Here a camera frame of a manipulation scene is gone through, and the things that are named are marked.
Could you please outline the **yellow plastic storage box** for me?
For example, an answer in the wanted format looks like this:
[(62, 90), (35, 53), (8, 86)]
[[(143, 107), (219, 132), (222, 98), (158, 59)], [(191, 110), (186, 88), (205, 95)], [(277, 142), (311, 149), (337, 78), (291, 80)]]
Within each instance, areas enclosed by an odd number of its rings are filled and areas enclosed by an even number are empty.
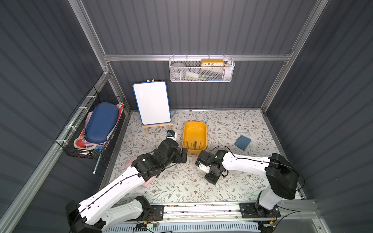
[(188, 143), (198, 141), (202, 141), (202, 149), (191, 149), (189, 145), (189, 149), (187, 149), (188, 153), (195, 153), (199, 154), (201, 151), (207, 148), (207, 125), (203, 122), (199, 121), (189, 121), (184, 125), (184, 132), (183, 132), (183, 142), (182, 145), (184, 148), (186, 147), (186, 141)]

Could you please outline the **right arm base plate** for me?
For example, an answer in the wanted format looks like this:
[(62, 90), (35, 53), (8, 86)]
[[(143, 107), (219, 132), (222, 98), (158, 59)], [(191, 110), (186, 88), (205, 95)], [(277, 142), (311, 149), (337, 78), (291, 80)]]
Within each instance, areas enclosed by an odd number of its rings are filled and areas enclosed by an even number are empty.
[(277, 205), (272, 210), (260, 206), (258, 203), (240, 203), (239, 211), (243, 218), (273, 218), (281, 217)]

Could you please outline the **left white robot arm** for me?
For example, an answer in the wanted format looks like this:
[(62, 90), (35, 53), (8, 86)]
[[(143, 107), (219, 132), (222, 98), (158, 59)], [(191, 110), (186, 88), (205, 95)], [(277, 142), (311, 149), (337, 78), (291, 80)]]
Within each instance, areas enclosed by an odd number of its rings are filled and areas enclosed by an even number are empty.
[(152, 153), (135, 157), (130, 166), (113, 182), (91, 197), (66, 206), (71, 233), (102, 233), (129, 220), (146, 220), (152, 206), (144, 196), (115, 206), (135, 188), (152, 182), (167, 168), (187, 161), (187, 148), (170, 138), (163, 140)]

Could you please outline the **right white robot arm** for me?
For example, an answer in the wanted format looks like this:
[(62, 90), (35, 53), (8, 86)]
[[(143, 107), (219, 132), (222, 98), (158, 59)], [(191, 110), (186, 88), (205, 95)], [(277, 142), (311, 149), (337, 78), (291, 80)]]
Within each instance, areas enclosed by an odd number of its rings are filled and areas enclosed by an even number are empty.
[(269, 157), (237, 155), (230, 150), (201, 151), (195, 165), (205, 172), (205, 179), (216, 184), (230, 171), (246, 172), (266, 178), (269, 186), (259, 193), (254, 205), (256, 213), (264, 216), (276, 211), (282, 200), (293, 200), (297, 192), (299, 172), (280, 154)]

